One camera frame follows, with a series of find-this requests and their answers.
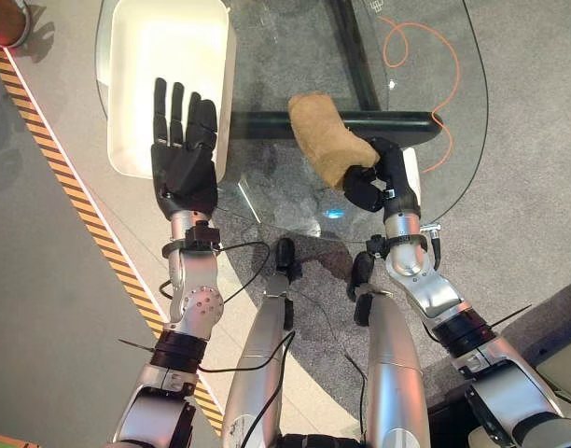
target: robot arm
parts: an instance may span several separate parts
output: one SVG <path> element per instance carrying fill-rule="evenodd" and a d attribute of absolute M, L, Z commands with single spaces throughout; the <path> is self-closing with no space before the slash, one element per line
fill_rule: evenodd
<path fill-rule="evenodd" d="M 113 448 L 188 447 L 195 408 L 188 403 L 198 382 L 213 325 L 223 313 L 217 290 L 215 250 L 219 230 L 209 226 L 216 207 L 216 111 L 194 93 L 186 137 L 181 110 L 184 88 L 174 85 L 169 138 L 163 79 L 155 83 L 153 182 L 161 211 L 172 226 L 172 241 L 163 248 L 169 261 L 174 298 L 170 322 L 136 382 L 113 436 Z"/>
<path fill-rule="evenodd" d="M 473 380 L 467 399 L 490 437 L 502 446 L 527 446 L 528 433 L 538 425 L 568 425 L 551 423 L 563 415 L 549 386 L 433 268 L 421 236 L 417 194 L 408 181 L 407 173 L 416 171 L 405 166 L 409 158 L 390 142 L 371 144 L 381 161 L 369 176 L 351 168 L 346 196 L 354 202 L 362 189 L 364 204 L 370 197 L 372 211 L 384 209 L 386 238 L 373 237 L 369 252 L 386 259 L 390 278 L 408 293 L 412 308 L 450 353 L 454 367 Z M 374 177 L 384 180 L 387 190 L 367 185 Z"/>

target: glass tabletop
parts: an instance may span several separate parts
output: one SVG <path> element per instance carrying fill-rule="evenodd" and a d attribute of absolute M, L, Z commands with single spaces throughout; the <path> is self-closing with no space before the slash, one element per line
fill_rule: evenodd
<path fill-rule="evenodd" d="M 104 0 L 103 21 L 116 3 Z M 423 224 L 461 198 L 480 161 L 487 100 L 460 0 L 224 3 L 237 36 L 232 123 L 243 112 L 284 113 L 289 98 L 309 91 L 328 93 L 340 111 L 435 110 L 453 144 L 444 130 L 415 147 L 423 171 L 444 159 L 421 175 Z M 101 38 L 105 24 L 99 27 Z M 101 80 L 99 67 L 97 73 Z M 361 210 L 328 189 L 293 139 L 231 138 L 218 187 L 219 208 L 285 231 L 358 242 L 383 233 L 382 214 Z"/>

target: white bin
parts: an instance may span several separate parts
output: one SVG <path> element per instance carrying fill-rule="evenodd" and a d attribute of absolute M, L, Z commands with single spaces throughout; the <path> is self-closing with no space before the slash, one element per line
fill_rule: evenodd
<path fill-rule="evenodd" d="M 123 175 L 151 178 L 153 90 L 184 84 L 183 128 L 190 94 L 216 105 L 217 180 L 225 174 L 236 38 L 220 0 L 120 0 L 113 16 L 109 63 L 107 155 Z"/>

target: striped floor tape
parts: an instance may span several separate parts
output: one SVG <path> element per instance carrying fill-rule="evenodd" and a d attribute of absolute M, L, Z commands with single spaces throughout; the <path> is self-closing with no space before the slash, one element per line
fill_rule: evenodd
<path fill-rule="evenodd" d="M 0 49 L 0 78 L 6 86 L 10 98 L 20 111 L 26 127 L 33 135 L 41 153 L 68 195 L 70 202 L 84 222 L 95 244 L 101 249 L 101 253 L 123 285 L 132 303 L 138 308 L 146 324 L 151 328 L 155 337 L 159 338 L 163 326 L 160 311 L 150 299 L 144 282 L 142 282 L 135 269 L 132 268 L 113 233 L 107 228 L 106 222 L 100 216 L 99 211 L 91 200 L 91 196 L 87 194 L 72 164 L 67 159 L 65 153 L 60 151 L 48 126 L 45 124 L 40 109 L 33 103 L 24 83 L 17 74 L 13 62 L 2 49 Z M 196 386 L 194 398 L 216 434 L 220 435 L 223 415 L 215 399 L 209 394 L 201 381 Z"/>

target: brown sponge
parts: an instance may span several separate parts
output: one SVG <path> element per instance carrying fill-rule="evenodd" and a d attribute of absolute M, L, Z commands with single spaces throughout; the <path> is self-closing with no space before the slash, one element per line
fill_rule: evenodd
<path fill-rule="evenodd" d="M 343 126 L 328 95 L 296 95 L 287 109 L 298 145 L 330 187 L 341 189 L 343 175 L 352 165 L 370 168 L 379 160 L 369 143 Z"/>

